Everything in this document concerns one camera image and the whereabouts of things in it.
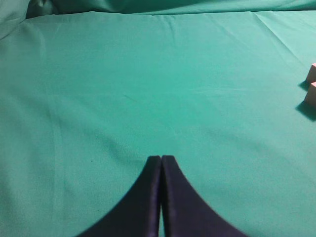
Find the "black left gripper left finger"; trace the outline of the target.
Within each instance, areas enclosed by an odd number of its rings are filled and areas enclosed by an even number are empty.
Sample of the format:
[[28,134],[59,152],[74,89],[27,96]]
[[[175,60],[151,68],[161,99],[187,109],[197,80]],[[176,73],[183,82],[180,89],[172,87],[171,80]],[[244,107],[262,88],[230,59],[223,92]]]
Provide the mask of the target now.
[[160,220],[160,157],[148,157],[125,196],[80,237],[157,237]]

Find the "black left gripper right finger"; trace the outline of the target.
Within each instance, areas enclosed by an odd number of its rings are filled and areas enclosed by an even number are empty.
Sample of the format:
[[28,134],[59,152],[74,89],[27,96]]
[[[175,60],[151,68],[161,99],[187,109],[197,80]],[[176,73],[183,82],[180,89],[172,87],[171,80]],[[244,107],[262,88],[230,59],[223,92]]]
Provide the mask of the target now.
[[161,205],[166,237],[244,237],[195,191],[174,156],[161,158]]

